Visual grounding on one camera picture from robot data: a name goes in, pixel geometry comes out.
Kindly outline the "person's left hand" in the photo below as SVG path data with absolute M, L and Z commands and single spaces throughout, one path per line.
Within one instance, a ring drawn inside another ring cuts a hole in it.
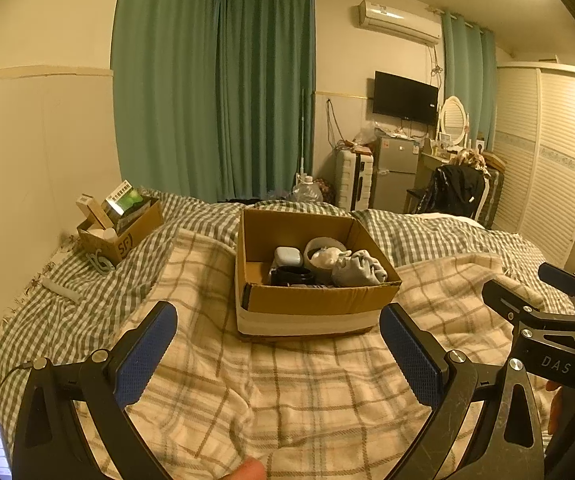
M 222 477 L 222 480 L 266 480 L 266 467 L 254 457 L 246 458 L 236 469 Z

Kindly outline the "person's right hand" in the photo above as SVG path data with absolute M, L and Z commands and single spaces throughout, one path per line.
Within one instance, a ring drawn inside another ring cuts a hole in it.
M 557 433 L 557 430 L 559 430 L 564 412 L 572 406 L 572 401 L 565 399 L 563 385 L 559 382 L 548 380 L 545 384 L 545 390 L 554 392 L 554 396 L 550 404 L 550 416 L 548 422 L 548 434 L 549 436 L 554 436 Z

